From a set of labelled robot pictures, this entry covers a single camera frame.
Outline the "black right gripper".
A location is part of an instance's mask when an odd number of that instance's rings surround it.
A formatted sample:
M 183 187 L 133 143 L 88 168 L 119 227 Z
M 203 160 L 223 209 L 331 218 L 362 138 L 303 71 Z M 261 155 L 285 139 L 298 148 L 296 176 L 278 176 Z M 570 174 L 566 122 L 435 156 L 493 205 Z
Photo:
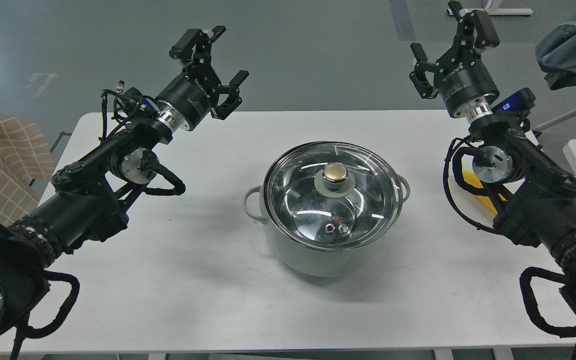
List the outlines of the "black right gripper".
M 484 10 L 467 11 L 461 2 L 451 0 L 448 9 L 457 21 L 457 30 L 450 48 L 437 60 L 429 62 L 420 43 L 410 43 L 415 64 L 409 73 L 414 88 L 423 100 L 439 95 L 448 114 L 453 119 L 463 117 L 461 107 L 483 97 L 488 103 L 499 97 L 499 90 L 489 70 L 483 63 L 482 54 L 501 43 L 489 13 Z M 434 85 L 427 73 L 435 75 Z

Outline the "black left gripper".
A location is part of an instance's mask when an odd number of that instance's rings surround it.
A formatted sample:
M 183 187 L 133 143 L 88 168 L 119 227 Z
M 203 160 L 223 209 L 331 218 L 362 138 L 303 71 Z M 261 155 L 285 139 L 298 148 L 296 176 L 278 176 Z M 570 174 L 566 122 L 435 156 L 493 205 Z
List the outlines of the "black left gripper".
M 242 104 L 240 86 L 249 71 L 238 71 L 223 85 L 210 65 L 212 45 L 226 30 L 225 26 L 215 26 L 208 32 L 190 28 L 170 48 L 169 57 L 185 67 L 155 97 L 157 120 L 170 132 L 192 132 L 208 115 L 226 120 Z

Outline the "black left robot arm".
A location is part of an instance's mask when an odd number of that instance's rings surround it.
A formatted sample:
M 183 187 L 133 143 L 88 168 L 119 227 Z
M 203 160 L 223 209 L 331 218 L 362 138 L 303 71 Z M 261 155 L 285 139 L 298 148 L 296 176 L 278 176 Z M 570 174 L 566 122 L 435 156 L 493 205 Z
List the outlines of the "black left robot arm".
M 182 70 L 154 97 L 136 88 L 102 92 L 99 145 L 51 178 L 55 193 L 29 214 L 0 224 L 0 335 L 14 329 L 12 360 L 23 341 L 45 338 L 64 323 L 80 282 L 50 271 L 61 255 L 87 240 L 104 242 L 128 227 L 128 209 L 141 195 L 180 196 L 185 183 L 162 165 L 153 149 L 176 130 L 192 132 L 206 116 L 224 120 L 242 104 L 240 70 L 223 84 L 211 65 L 212 45 L 224 25 L 186 30 L 169 57 Z

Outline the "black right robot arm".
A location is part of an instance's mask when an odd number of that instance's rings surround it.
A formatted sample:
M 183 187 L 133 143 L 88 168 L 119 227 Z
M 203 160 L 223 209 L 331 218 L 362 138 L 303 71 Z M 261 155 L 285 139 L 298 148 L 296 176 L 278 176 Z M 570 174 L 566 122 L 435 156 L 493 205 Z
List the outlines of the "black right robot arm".
M 430 61 L 423 46 L 412 43 L 416 62 L 409 75 L 421 98 L 441 96 L 449 116 L 469 124 L 468 136 L 453 139 L 446 153 L 442 175 L 446 198 L 478 230 L 506 237 L 515 245 L 544 245 L 549 251 L 561 273 L 528 267 L 519 276 L 519 289 L 526 314 L 539 330 L 575 339 L 571 357 L 576 360 L 576 325 L 547 323 L 531 287 L 533 278 L 560 284 L 558 291 L 576 316 L 576 177 L 526 137 L 535 102 L 530 89 L 522 88 L 492 105 L 499 90 L 482 54 L 500 41 L 489 14 L 465 9 L 457 0 L 451 0 L 448 8 L 457 22 L 452 45 Z M 450 174 L 464 191 L 491 201 L 497 212 L 491 227 L 458 210 Z

